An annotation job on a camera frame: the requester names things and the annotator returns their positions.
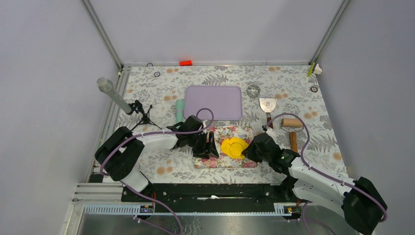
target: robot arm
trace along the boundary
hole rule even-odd
[[[148,180],[138,170],[134,169],[139,156],[145,152],[158,149],[174,149],[178,147],[191,146],[193,156],[209,159],[213,156],[218,158],[213,133],[180,134],[182,132],[197,131],[203,122],[195,116],[190,116],[185,122],[177,123],[162,129],[161,134],[149,135],[151,132],[132,132],[127,127],[118,128],[105,143],[95,153],[96,160],[103,165],[107,174],[114,181],[132,187],[137,192],[141,192],[147,185]],[[117,150],[114,155],[106,160],[120,144],[132,136],[132,138],[122,146],[123,149]]]
[[[114,181],[121,181],[140,192],[148,185],[148,180],[144,175],[134,169],[141,153],[191,146],[194,157],[205,159],[210,156],[218,157],[212,132],[181,134],[197,131],[202,125],[201,120],[190,116],[186,122],[163,129],[159,134],[133,133],[127,127],[120,127],[97,150],[95,158]],[[132,138],[134,134],[141,134],[141,136]],[[307,166],[298,153],[290,149],[281,149],[275,143],[274,135],[275,132],[268,129],[267,132],[255,136],[242,154],[255,162],[265,161],[276,172],[287,175],[280,186],[283,189],[281,193],[287,199],[299,198],[317,203],[345,218],[346,222],[358,232],[371,234],[382,219],[382,210],[365,195],[346,185],[352,185],[364,191],[387,209],[372,182],[363,177],[354,180],[319,169],[320,172],[335,177],[342,183],[330,180],[312,170],[311,166]],[[122,146],[124,150],[117,150],[107,160],[109,155],[129,138],[131,140]]]
[[[360,177],[354,180],[334,174],[316,166],[307,166],[299,154],[290,149],[281,149],[274,141],[272,129],[254,137],[250,146],[242,154],[255,161],[268,162],[276,172],[287,175],[281,183],[281,192],[286,197],[293,195],[301,200],[307,200],[324,206],[343,218],[355,230],[363,234],[371,234],[381,221],[383,212],[373,201],[357,190],[346,185],[361,189],[385,209],[386,203],[372,182]],[[337,178],[342,183],[330,180],[313,169]]]

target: purple cutting board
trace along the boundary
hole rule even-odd
[[[184,117],[196,115],[202,108],[211,109],[214,120],[242,118],[242,92],[233,86],[189,86],[184,96]],[[210,120],[209,111],[202,110],[198,118]]]

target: metal spatula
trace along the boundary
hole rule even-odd
[[[271,120],[271,112],[275,109],[277,105],[277,99],[275,98],[259,98],[259,105],[261,109],[267,114],[267,122]],[[272,123],[268,125],[271,128],[274,128]]]

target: circular marker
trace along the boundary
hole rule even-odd
[[[319,91],[319,89],[317,87],[311,87],[310,90],[314,93]]]

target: microphone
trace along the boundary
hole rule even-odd
[[[96,85],[102,93],[107,94],[124,112],[128,115],[133,113],[130,105],[119,95],[114,89],[113,82],[105,77],[101,77],[96,81]]]

